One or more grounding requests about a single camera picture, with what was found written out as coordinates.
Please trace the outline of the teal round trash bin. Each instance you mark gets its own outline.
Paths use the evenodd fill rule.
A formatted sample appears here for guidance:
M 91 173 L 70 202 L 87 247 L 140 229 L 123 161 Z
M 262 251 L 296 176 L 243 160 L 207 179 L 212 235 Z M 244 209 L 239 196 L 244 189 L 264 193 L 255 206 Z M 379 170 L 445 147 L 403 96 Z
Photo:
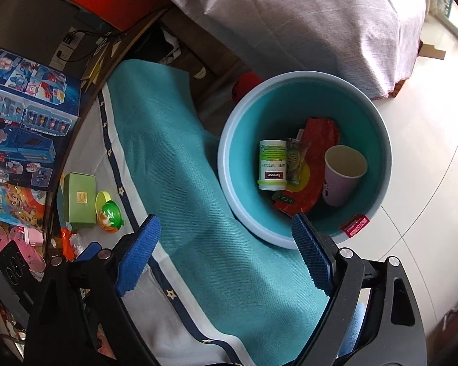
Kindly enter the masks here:
M 294 71 L 242 96 L 222 131 L 217 168 L 224 195 L 251 234 L 294 249 L 302 212 L 343 242 L 374 217 L 391 179 L 386 125 L 373 102 L 337 76 Z

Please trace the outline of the clear plastic wrapper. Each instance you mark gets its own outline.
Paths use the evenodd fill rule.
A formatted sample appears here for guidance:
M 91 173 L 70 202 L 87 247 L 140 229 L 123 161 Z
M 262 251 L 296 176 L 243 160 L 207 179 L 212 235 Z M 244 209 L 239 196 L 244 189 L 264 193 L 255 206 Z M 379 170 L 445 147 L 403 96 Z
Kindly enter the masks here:
M 82 237 L 77 232 L 70 232 L 67 228 L 61 229 L 63 255 L 67 261 L 73 261 L 83 251 Z

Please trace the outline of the pink paper cup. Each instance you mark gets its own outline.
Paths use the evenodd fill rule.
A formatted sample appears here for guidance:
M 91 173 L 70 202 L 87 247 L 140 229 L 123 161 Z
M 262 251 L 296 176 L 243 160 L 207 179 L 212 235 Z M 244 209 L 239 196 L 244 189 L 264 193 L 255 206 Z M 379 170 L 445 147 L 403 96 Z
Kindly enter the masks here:
M 368 170 L 365 157 L 347 145 L 335 145 L 324 155 L 322 197 L 329 206 L 343 206 Z

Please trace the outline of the colourful cartoon puppy bag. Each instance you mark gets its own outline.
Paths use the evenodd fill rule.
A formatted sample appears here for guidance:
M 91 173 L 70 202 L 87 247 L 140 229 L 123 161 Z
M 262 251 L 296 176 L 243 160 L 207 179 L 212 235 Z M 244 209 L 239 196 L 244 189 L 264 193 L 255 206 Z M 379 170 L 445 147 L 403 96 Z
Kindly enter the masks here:
M 46 198 L 42 190 L 0 183 L 0 221 L 41 231 Z

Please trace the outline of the blue toy box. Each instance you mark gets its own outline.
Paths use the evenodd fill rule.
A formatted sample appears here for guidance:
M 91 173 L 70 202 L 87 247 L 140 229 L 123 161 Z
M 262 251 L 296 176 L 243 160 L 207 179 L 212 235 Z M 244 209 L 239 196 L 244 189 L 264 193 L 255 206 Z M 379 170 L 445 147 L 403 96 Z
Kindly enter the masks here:
M 0 47 L 0 183 L 54 186 L 80 101 L 77 78 Z

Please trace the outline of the teal grey striped tablecloth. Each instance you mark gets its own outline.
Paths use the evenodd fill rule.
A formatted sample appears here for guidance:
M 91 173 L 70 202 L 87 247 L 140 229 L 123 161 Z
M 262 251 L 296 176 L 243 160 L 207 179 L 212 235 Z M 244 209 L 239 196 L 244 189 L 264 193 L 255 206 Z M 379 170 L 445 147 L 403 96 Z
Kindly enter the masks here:
M 64 169 L 92 175 L 125 224 L 114 234 L 83 228 L 82 243 L 112 248 L 148 215 L 159 217 L 159 243 L 123 301 L 161 364 L 288 364 L 328 297 L 298 252 L 267 245 L 233 216 L 216 176 L 217 147 L 195 112 L 185 72 L 121 63 Z

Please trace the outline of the red snack bag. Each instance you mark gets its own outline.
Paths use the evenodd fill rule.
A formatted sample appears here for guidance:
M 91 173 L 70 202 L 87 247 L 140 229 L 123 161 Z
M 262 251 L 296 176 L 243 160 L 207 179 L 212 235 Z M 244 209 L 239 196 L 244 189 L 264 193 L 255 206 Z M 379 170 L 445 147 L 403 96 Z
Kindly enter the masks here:
M 274 208 L 289 217 L 309 212 L 321 197 L 326 151 L 338 145 L 340 131 L 330 118 L 308 118 L 287 142 L 287 186 L 273 196 Z

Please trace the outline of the green cardboard box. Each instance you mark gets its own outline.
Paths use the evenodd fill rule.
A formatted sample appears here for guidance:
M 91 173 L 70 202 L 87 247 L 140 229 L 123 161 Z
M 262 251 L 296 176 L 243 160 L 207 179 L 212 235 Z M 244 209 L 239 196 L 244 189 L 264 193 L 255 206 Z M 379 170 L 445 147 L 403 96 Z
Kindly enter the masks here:
M 64 220 L 74 230 L 94 226 L 96 180 L 89 174 L 71 172 L 64 178 Z

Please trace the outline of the red plush ball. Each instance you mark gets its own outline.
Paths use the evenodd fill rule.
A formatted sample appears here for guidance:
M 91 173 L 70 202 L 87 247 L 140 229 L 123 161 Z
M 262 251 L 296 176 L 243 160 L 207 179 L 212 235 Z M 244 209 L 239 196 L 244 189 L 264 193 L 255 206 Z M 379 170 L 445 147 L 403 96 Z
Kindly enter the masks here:
M 260 77 L 253 71 L 243 73 L 231 89 L 231 100 L 238 104 L 253 88 L 261 83 Z

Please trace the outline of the large purple fabric bag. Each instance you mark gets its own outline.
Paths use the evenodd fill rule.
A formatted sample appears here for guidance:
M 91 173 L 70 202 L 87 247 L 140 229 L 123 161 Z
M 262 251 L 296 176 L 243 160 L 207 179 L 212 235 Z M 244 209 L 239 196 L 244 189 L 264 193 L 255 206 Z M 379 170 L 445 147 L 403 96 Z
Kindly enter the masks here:
M 412 74 L 425 0 L 170 0 L 261 78 L 316 70 L 380 100 Z

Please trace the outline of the white green supplement bottle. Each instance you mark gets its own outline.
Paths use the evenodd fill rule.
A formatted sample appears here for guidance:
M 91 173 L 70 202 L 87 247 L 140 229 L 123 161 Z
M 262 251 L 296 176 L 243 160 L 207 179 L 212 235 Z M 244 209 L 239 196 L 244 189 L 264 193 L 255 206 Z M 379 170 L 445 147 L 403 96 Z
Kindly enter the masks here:
M 258 187 L 263 191 L 283 191 L 287 186 L 287 143 L 263 140 L 259 143 Z

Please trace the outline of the green orange egg toy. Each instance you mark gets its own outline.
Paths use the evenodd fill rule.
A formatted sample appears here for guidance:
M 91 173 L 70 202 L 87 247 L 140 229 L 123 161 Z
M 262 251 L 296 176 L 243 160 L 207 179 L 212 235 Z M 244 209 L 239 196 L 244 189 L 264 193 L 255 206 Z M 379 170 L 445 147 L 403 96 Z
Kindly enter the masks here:
M 118 232 L 125 224 L 121 209 L 108 192 L 101 191 L 96 195 L 95 212 L 97 224 L 108 233 Z

